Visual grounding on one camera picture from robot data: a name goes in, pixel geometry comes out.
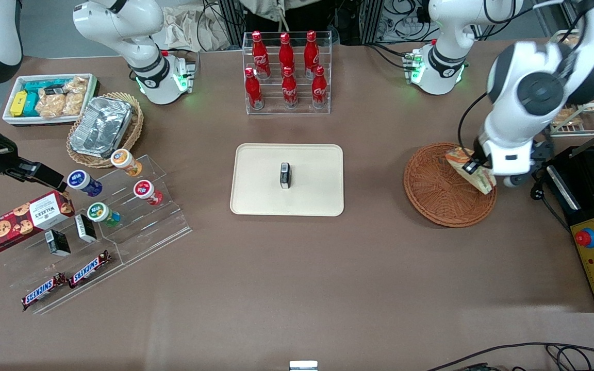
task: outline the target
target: small jar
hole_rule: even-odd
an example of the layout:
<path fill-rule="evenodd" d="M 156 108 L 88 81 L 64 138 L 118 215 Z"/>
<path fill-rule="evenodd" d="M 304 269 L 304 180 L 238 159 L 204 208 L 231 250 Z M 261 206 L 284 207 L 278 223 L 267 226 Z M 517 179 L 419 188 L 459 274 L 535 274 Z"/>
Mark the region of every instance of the small jar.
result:
<path fill-rule="evenodd" d="M 153 206 L 161 204 L 164 198 L 162 192 L 156 191 L 153 183 L 146 179 L 137 181 L 134 185 L 134 195 Z"/>
<path fill-rule="evenodd" d="M 118 169 L 122 169 L 129 176 L 138 176 L 141 174 L 141 162 L 132 157 L 130 151 L 121 148 L 113 151 L 111 154 L 111 164 Z"/>
<path fill-rule="evenodd" d="M 85 192 L 89 197 L 95 197 L 102 192 L 102 183 L 91 178 L 85 171 L 73 171 L 68 176 L 68 185 L 74 190 Z"/>
<path fill-rule="evenodd" d="M 96 202 L 89 207 L 89 219 L 96 223 L 104 223 L 109 227 L 115 227 L 121 222 L 121 215 L 109 209 L 106 204 Z"/>

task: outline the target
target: aluminum foil container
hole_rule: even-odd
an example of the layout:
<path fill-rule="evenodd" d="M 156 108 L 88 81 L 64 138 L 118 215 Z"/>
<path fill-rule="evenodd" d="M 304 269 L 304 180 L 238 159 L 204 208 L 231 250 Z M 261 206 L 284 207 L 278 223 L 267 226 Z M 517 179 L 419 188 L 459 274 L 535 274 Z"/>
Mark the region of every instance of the aluminum foil container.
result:
<path fill-rule="evenodd" d="M 132 105 L 97 96 L 89 101 L 82 121 L 70 136 L 70 147 L 83 155 L 109 158 L 132 120 Z"/>

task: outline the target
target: teal package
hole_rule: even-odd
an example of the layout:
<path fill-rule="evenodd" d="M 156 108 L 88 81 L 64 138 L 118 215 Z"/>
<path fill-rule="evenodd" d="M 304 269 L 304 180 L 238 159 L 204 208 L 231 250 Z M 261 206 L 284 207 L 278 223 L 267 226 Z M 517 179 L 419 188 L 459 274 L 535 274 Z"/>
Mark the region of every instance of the teal package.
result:
<path fill-rule="evenodd" d="M 24 84 L 24 90 L 27 93 L 31 93 L 34 92 L 36 94 L 38 94 L 38 89 L 44 89 L 46 87 L 49 87 L 50 85 L 56 85 L 56 84 L 65 84 L 66 82 L 72 81 L 72 78 L 56 78 L 54 80 L 40 80 L 40 81 L 29 81 L 26 84 Z"/>
<path fill-rule="evenodd" d="M 24 103 L 24 110 L 22 116 L 24 117 L 36 117 L 39 116 L 36 112 L 36 104 L 38 103 L 38 94 L 35 92 L 26 92 L 26 102 Z"/>

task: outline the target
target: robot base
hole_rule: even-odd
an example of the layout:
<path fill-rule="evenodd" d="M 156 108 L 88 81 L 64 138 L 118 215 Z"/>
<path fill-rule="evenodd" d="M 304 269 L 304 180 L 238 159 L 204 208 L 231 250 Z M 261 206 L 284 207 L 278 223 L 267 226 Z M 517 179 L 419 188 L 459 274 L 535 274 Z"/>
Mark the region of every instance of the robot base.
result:
<path fill-rule="evenodd" d="M 439 71 L 433 68 L 427 58 L 431 49 L 432 45 L 425 45 L 421 49 L 414 49 L 413 54 L 422 57 L 421 66 L 414 71 L 406 71 L 405 75 L 408 77 L 408 82 L 417 85 L 422 91 L 433 95 L 443 95 L 452 91 L 455 84 L 460 81 L 464 66 L 457 70 L 457 72 L 451 69 L 450 71 L 453 74 L 450 77 L 441 77 Z"/>
<path fill-rule="evenodd" d="M 141 92 L 148 97 L 148 100 L 155 104 L 172 103 L 189 90 L 189 79 L 182 77 L 178 72 L 177 65 L 180 59 L 175 56 L 167 56 L 165 58 L 169 62 L 169 74 L 160 82 L 158 87 L 152 89 L 144 87 L 137 78 Z"/>

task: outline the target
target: red button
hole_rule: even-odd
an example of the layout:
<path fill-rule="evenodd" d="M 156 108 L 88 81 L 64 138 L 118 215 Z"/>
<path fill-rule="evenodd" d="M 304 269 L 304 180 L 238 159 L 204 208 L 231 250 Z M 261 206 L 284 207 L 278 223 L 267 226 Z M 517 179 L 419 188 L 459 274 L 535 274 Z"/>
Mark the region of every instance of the red button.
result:
<path fill-rule="evenodd" d="M 588 246 L 592 242 L 592 238 L 590 237 L 590 233 L 586 232 L 585 230 L 580 230 L 574 235 L 574 239 L 577 240 L 577 243 L 581 246 Z"/>

